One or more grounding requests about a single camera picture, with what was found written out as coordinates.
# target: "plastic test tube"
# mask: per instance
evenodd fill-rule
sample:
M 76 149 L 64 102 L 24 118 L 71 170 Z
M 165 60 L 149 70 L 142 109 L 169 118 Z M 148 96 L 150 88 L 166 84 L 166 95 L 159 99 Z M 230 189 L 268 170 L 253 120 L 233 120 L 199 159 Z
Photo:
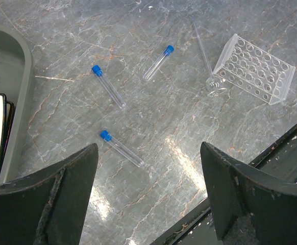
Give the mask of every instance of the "plastic test tube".
M 118 140 L 113 138 L 108 131 L 103 130 L 100 133 L 102 139 L 104 139 L 109 145 L 115 148 L 119 153 L 121 153 L 124 157 L 128 158 L 132 163 L 134 163 L 137 167 L 144 166 L 144 162 L 138 156 L 136 156 L 132 151 L 130 151 L 126 146 L 121 144 Z
M 147 70 L 147 72 L 144 74 L 143 79 L 145 81 L 149 81 L 154 74 L 157 72 L 157 70 L 161 67 L 161 65 L 164 63 L 166 58 L 174 51 L 174 47 L 169 45 L 163 54 L 160 55 L 160 57 L 153 63 L 153 65 Z
M 92 71 L 97 75 L 97 78 L 103 85 L 103 87 L 107 90 L 107 92 L 111 95 L 111 97 L 116 101 L 117 105 L 120 108 L 124 108 L 126 106 L 125 101 L 121 98 L 120 94 L 113 87 L 108 77 L 103 73 L 101 68 L 98 65 L 92 67 Z

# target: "gray marble surface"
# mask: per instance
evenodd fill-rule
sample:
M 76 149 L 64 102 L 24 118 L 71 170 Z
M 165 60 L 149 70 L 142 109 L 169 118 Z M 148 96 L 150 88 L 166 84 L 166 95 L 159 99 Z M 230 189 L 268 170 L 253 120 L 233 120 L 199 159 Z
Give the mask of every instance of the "gray marble surface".
M 274 106 L 232 86 L 229 95 L 206 97 L 191 15 L 212 66 L 237 33 L 297 67 L 297 1 L 0 0 L 0 24 L 27 40 L 35 61 L 19 176 L 99 147 L 81 244 L 150 244 L 206 198 L 202 141 L 249 162 L 297 123 L 297 69 L 287 100 Z M 174 53 L 144 82 L 169 44 Z M 126 109 L 98 83 L 95 64 Z M 103 128 L 147 166 L 112 150 L 98 135 Z

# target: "test tube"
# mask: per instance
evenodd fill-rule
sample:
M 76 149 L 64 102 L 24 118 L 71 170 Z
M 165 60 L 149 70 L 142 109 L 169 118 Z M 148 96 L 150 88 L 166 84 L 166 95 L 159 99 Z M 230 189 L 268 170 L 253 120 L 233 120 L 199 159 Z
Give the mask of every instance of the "test tube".
M 92 71 L 97 75 L 100 83 L 107 90 L 107 92 L 111 95 L 111 97 L 116 101 L 117 105 L 120 108 L 124 108 L 126 106 L 125 101 L 121 98 L 120 94 L 111 84 L 109 78 L 103 73 L 101 68 L 98 65 L 92 67 Z
M 159 56 L 159 58 L 153 63 L 153 65 L 147 70 L 147 72 L 144 74 L 143 79 L 145 81 L 149 81 L 154 74 L 157 72 L 157 70 L 161 67 L 161 65 L 164 63 L 164 61 L 166 60 L 166 58 L 174 51 L 174 47 L 172 47 L 171 45 L 169 45 L 165 51 L 163 52 L 163 54 L 161 54 Z
M 102 139 L 115 148 L 119 153 L 121 153 L 124 157 L 129 159 L 132 163 L 134 163 L 137 167 L 143 167 L 144 162 L 138 156 L 136 156 L 131 150 L 129 150 L 126 146 L 121 144 L 118 140 L 113 138 L 108 131 L 103 130 L 100 133 Z

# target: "clear test tube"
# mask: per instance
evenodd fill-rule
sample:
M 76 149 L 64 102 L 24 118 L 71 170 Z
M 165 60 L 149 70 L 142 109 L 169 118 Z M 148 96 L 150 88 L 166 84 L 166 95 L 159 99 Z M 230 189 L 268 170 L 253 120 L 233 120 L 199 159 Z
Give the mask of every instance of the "clear test tube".
M 107 142 L 109 145 L 111 145 L 113 148 L 115 148 L 119 153 L 121 153 L 124 157 L 129 159 L 137 167 L 144 166 L 144 162 L 142 159 L 140 159 L 138 156 L 136 156 L 130 149 L 128 149 L 123 144 L 121 144 L 118 140 L 113 138 L 107 130 L 103 130 L 100 133 L 100 136 L 102 139 L 104 139 L 105 142 Z
M 161 54 L 159 56 L 159 58 L 153 63 L 153 65 L 147 70 L 147 72 L 144 74 L 143 79 L 145 81 L 149 81 L 154 74 L 157 72 L 157 70 L 161 67 L 161 65 L 164 63 L 164 61 L 166 60 L 166 58 L 174 51 L 174 47 L 172 47 L 171 45 L 169 45 L 165 51 L 163 52 L 163 54 Z
M 121 98 L 120 94 L 111 84 L 109 78 L 103 73 L 101 68 L 98 65 L 92 67 L 92 71 L 96 74 L 100 83 L 107 90 L 107 92 L 111 95 L 113 100 L 117 103 L 120 108 L 124 108 L 126 106 L 125 101 Z

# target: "gray plastic container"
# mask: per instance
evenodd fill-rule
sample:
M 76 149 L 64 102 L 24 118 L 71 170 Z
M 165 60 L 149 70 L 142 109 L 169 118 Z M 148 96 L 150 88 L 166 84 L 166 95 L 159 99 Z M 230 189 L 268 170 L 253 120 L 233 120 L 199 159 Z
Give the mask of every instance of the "gray plastic container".
M 17 174 L 33 98 L 32 79 L 33 57 L 25 40 L 0 25 L 0 93 L 4 93 L 16 107 L 0 184 L 15 179 Z

